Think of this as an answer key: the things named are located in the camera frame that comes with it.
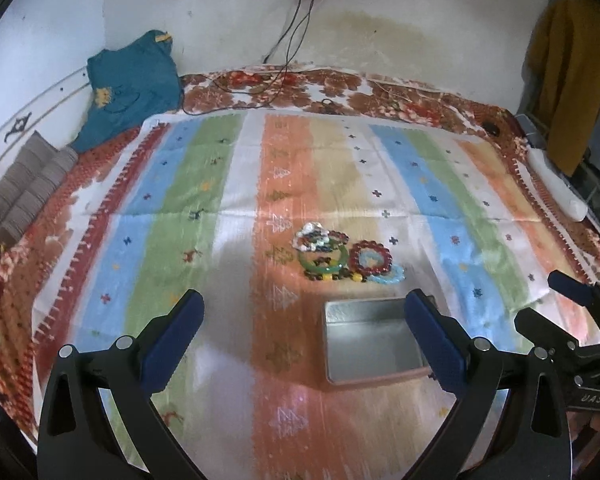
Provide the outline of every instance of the blue stripe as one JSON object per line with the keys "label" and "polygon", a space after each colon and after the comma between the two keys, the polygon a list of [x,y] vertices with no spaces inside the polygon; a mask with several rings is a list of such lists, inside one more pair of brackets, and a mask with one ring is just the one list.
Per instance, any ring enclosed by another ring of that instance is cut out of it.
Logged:
{"label": "blue stripe", "polygon": [[431,165],[448,165],[448,162],[421,158],[400,128],[371,126],[371,129],[429,223],[440,263],[458,295],[464,329],[471,337],[483,336],[501,350],[514,351],[516,339],[509,316],[498,287],[482,264],[482,255],[469,233],[456,197],[429,169]]}
{"label": "blue stripe", "polygon": [[107,237],[109,246],[100,259],[84,317],[75,334],[74,344],[79,351],[108,348],[123,335],[127,303],[144,260],[146,238],[202,122],[195,119],[171,127],[142,172],[134,195],[117,213],[118,224],[113,236]]}

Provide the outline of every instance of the hanging brown garment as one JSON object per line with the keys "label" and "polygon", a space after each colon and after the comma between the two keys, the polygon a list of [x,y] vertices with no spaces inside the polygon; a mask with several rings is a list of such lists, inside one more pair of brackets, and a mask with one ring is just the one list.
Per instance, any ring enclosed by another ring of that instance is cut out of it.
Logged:
{"label": "hanging brown garment", "polygon": [[527,63],[542,79],[533,114],[549,128],[547,154],[571,176],[600,111],[600,4],[551,4],[536,27]]}

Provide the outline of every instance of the yellow patch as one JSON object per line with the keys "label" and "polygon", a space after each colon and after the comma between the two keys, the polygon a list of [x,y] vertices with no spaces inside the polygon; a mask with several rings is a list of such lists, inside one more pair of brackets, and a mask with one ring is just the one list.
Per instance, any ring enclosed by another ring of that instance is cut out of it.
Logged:
{"label": "yellow patch", "polygon": [[98,108],[104,108],[111,102],[111,88],[96,88],[95,103]]}

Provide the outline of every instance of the black cable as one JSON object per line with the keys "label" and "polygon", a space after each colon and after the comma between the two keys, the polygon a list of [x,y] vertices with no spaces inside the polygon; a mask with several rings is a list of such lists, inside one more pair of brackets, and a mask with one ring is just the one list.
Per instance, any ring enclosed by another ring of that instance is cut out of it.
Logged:
{"label": "black cable", "polygon": [[264,64],[267,63],[267,61],[269,61],[269,58],[273,55],[273,53],[276,51],[276,49],[278,48],[278,46],[280,45],[280,43],[282,43],[282,40],[285,39],[286,35],[289,33],[289,31],[291,30],[291,27],[294,26],[294,22],[296,21],[296,18],[298,17],[298,12],[300,11],[300,5],[302,4],[302,0],[298,0],[298,5],[296,6],[296,12],[294,12],[294,16],[291,19],[291,23],[289,23],[289,26],[286,28],[286,30],[282,33],[282,36],[280,36],[280,39],[278,40],[278,42],[273,46],[273,48],[271,50],[269,50],[269,53],[264,57],[264,60],[262,61]]}
{"label": "black cable", "polygon": [[[282,76],[282,83],[280,83],[280,88],[278,88],[278,91],[275,93],[275,95],[271,99],[269,99],[265,103],[259,104],[258,106],[236,106],[236,105],[234,105],[234,106],[225,106],[225,107],[222,107],[222,108],[216,108],[215,110],[209,110],[208,112],[200,112],[200,113],[197,113],[197,114],[192,114],[192,113],[187,112],[185,110],[185,107],[184,107],[184,89],[183,89],[182,90],[182,106],[181,106],[182,111],[185,114],[187,114],[188,116],[190,116],[190,117],[199,117],[199,116],[202,116],[202,115],[207,115],[207,114],[211,114],[211,113],[214,113],[214,112],[221,112],[221,111],[224,111],[224,110],[257,110],[259,108],[265,108],[265,107],[269,106],[280,95],[280,92],[282,92],[282,87],[285,84],[285,78],[286,78],[286,74],[288,73],[289,65],[291,64],[291,62],[293,61],[293,59],[296,57],[296,54],[298,54],[298,51],[300,50],[300,47],[302,46],[302,42],[304,41],[304,37],[306,35],[306,32],[309,29],[309,22],[311,21],[311,11],[314,8],[314,1],[315,0],[311,0],[311,3],[309,4],[309,10],[305,14],[304,18],[302,20],[300,20],[300,22],[296,25],[296,28],[294,29],[293,33],[291,34],[291,37],[289,38],[289,44],[288,44],[288,46],[286,48],[285,64],[278,71],[278,73],[276,74],[275,78],[269,83],[269,85],[264,90],[259,91],[259,92],[254,92],[254,93],[252,93],[252,92],[232,92],[231,90],[226,90],[229,93],[241,93],[241,94],[247,94],[247,95],[262,94],[262,93],[266,92],[267,90],[269,90],[274,85],[274,83],[276,81],[278,81],[278,79],[280,78],[280,74],[282,74],[282,72],[284,72],[285,75]],[[291,56],[291,58],[290,58],[289,57],[289,53],[291,51],[291,44],[292,44],[293,38],[294,38],[296,32],[298,31],[298,28],[300,28],[300,26],[302,25],[302,23],[305,20],[306,20],[306,25],[304,26],[304,31],[302,32],[302,37],[300,38],[300,42],[298,43],[298,47],[296,48],[293,56]],[[221,86],[219,86],[216,83],[215,79],[211,79],[211,81],[216,86],[218,86],[218,88],[224,90]]]}

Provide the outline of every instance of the metal tray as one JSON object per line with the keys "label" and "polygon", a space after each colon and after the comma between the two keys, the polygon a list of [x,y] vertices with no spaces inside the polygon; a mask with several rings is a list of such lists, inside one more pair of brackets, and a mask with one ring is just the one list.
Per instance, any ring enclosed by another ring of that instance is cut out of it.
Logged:
{"label": "metal tray", "polygon": [[329,301],[324,305],[324,338],[327,377],[333,384],[430,373],[404,320],[404,298]]}

